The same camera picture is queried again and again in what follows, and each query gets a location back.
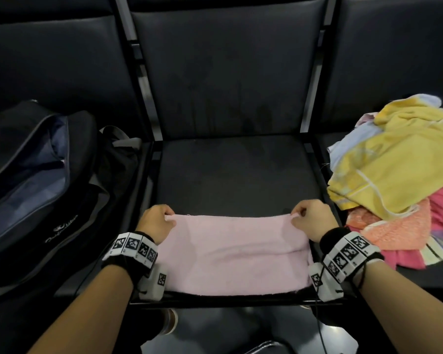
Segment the wire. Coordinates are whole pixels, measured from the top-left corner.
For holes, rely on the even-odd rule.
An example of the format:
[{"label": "wire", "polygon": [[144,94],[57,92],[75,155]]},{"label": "wire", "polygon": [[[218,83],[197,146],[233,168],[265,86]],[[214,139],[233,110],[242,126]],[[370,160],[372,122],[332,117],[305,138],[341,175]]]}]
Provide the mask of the wire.
[{"label": "wire", "polygon": [[[322,280],[322,276],[323,276],[323,272],[325,270],[325,267],[322,267],[322,271],[320,272],[320,281]],[[322,330],[320,329],[320,320],[318,319],[318,306],[317,306],[317,302],[318,302],[318,291],[320,290],[320,285],[318,285],[317,289],[316,289],[316,297],[315,297],[315,309],[316,309],[316,325],[318,327],[318,333],[320,334],[320,340],[322,341],[322,346],[323,346],[323,351],[325,352],[325,354],[328,354],[328,352],[326,351],[326,346],[325,346],[325,342],[323,341],[323,335],[322,335]]]},{"label": "wire", "polygon": [[92,266],[92,268],[90,269],[90,271],[85,275],[85,277],[83,278],[83,280],[80,282],[80,284],[77,286],[76,291],[74,292],[74,295],[72,296],[72,300],[74,300],[75,298],[77,298],[77,293],[79,292],[80,287],[82,287],[83,283],[85,282],[85,280],[87,280],[87,278],[90,276],[90,274],[94,271],[95,266],[97,265],[97,263],[99,263],[99,259],[100,257],[103,255],[103,253],[108,249],[108,246],[110,246],[113,242],[115,241],[115,239],[112,239],[110,242],[107,243],[107,245],[103,248],[103,250],[100,252],[99,256],[97,257],[97,261],[95,261],[94,265]]}]

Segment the pile of clothes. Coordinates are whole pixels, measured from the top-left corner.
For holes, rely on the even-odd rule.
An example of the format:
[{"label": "pile of clothes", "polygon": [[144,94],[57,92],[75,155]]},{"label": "pile of clothes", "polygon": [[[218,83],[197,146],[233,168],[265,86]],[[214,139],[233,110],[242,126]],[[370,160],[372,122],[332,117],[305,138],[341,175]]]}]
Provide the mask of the pile of clothes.
[{"label": "pile of clothes", "polygon": [[443,260],[441,105],[428,94],[392,101],[328,148],[330,198],[394,269]]}]

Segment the row of seats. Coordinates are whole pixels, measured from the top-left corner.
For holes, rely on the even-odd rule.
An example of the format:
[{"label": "row of seats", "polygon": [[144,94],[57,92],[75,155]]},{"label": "row of seats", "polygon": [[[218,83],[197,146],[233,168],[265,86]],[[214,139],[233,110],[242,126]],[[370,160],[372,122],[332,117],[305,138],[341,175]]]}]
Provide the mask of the row of seats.
[{"label": "row of seats", "polygon": [[443,0],[0,0],[0,109],[86,109],[151,141],[141,64],[164,138],[154,201],[279,215],[322,197],[326,147],[363,113],[443,98]]}]

